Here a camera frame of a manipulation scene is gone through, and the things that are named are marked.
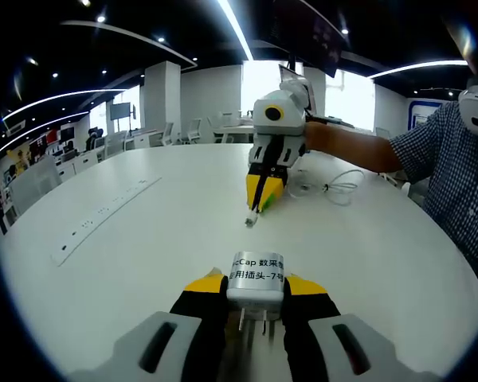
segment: white power strip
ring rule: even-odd
[[[51,255],[52,260],[59,267],[64,261],[77,249],[87,237],[93,233],[103,222],[111,215],[119,211],[126,203],[134,199],[141,192],[159,181],[158,177],[153,181],[141,180],[129,187],[123,194],[119,195],[107,205],[92,212],[86,219],[82,220],[74,229],[70,230],[69,235],[65,235],[61,240],[60,247]]]

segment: white wall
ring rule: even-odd
[[[181,67],[169,61],[145,69],[143,112],[147,129],[163,130],[174,124],[172,136],[181,126]]]
[[[241,66],[197,70],[181,75],[181,124],[201,118],[201,142],[214,141],[207,117],[241,109]]]
[[[391,137],[404,134],[409,118],[408,106],[403,95],[375,85],[374,126],[388,130]]]
[[[311,83],[315,97],[316,114],[324,117],[324,107],[326,105],[326,75],[319,69],[304,67],[304,76]]]

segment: sign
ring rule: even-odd
[[[228,289],[284,289],[284,258],[274,252],[238,252],[232,262]]]

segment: desk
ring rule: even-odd
[[[255,129],[253,128],[253,125],[227,126],[214,129],[214,133],[223,134],[221,143],[226,143],[226,139],[229,137],[229,134],[251,135],[255,133]]]
[[[325,287],[341,313],[389,338],[412,370],[447,373],[478,332],[478,280],[446,234],[367,171],[347,207],[322,195],[285,195],[247,229],[250,148],[127,151],[63,183],[18,219],[0,243],[0,263],[18,313],[53,364],[64,374],[103,364],[120,336],[169,311],[184,286],[212,267],[227,274],[245,250],[279,252],[286,272]],[[329,180],[353,166],[312,152],[300,167]],[[132,182],[157,177],[54,265],[61,233]],[[57,224],[54,211],[64,217]],[[274,369],[277,380],[291,380],[286,357],[263,354],[249,359],[257,376],[250,380],[270,380]]]
[[[151,137],[161,135],[162,131],[152,130],[143,134],[136,134],[126,139],[124,143],[125,150],[146,149],[152,147]]]

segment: blue checkered shirt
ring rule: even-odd
[[[423,209],[462,251],[478,277],[478,136],[457,102],[390,140],[411,183],[430,177]]]

